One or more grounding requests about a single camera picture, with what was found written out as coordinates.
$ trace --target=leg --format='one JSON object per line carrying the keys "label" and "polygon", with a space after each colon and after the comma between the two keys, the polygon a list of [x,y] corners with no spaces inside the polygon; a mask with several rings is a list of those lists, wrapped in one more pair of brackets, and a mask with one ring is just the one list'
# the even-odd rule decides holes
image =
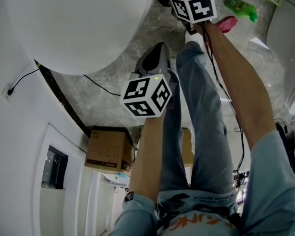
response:
{"label": "leg", "polygon": [[195,130],[191,188],[213,193],[233,190],[233,164],[217,88],[204,66],[205,54],[194,41],[177,57],[180,85]]}
{"label": "leg", "polygon": [[171,82],[176,83],[173,92],[173,107],[167,109],[163,132],[163,165],[160,191],[188,189],[186,173],[182,162],[179,142],[181,140],[181,106],[179,81],[171,73]]}

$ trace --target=wall outlet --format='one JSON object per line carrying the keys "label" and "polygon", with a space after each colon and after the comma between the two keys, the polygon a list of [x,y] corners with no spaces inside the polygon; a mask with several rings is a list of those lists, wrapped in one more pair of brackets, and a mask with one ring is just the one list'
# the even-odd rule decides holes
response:
{"label": "wall outlet", "polygon": [[9,89],[11,89],[11,86],[8,84],[1,94],[1,96],[7,101],[7,103],[10,103],[11,97],[13,95],[13,94],[8,95]]}

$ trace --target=window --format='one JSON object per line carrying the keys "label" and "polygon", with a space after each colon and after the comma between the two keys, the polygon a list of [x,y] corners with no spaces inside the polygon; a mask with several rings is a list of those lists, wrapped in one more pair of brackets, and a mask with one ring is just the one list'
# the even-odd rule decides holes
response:
{"label": "window", "polygon": [[49,189],[63,189],[63,180],[67,168],[68,156],[49,146],[41,187]]}

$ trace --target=cardboard box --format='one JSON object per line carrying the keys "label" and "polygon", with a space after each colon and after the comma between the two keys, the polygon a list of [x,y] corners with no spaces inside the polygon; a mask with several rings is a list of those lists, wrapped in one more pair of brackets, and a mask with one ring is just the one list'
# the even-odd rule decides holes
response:
{"label": "cardboard box", "polygon": [[132,144],[125,128],[94,127],[88,144],[85,166],[104,173],[130,176]]}
{"label": "cardboard box", "polygon": [[192,167],[194,160],[194,153],[192,153],[191,133],[189,129],[182,129],[182,161],[184,167]]}

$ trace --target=marble floor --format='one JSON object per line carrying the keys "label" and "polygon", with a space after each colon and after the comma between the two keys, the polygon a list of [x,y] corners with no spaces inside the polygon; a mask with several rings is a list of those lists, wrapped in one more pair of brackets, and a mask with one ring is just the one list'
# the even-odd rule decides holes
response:
{"label": "marble floor", "polygon": [[[233,15],[224,6],[225,0],[215,0],[218,18],[213,22]],[[226,36],[236,48],[254,66],[265,84],[270,95],[274,115],[285,119],[288,111],[283,98],[283,68],[271,51],[251,42],[258,37],[266,42],[266,33],[270,24],[275,6],[263,0],[244,0],[253,4],[258,11],[257,23],[249,19],[239,19],[237,25]],[[106,68],[89,74],[91,78],[109,91],[120,93],[120,87],[128,80],[134,70],[138,58],[152,45],[165,42],[170,49],[171,64],[175,69],[177,53],[184,45],[185,30],[181,22],[177,21],[169,8],[162,7],[155,2],[128,48]],[[207,70],[213,75],[212,65],[208,62]],[[112,96],[95,86],[84,76],[70,76],[53,72],[64,95],[86,126],[106,125],[123,126],[131,129],[143,124],[142,120],[133,119],[119,104],[119,98]],[[221,98],[226,98],[219,88]],[[182,126],[192,129],[189,112],[182,98]],[[228,139],[236,167],[241,157],[240,134],[234,131],[236,120],[228,102],[223,102],[223,117],[228,128]],[[242,169],[248,169],[250,164],[249,153],[246,153]]]}

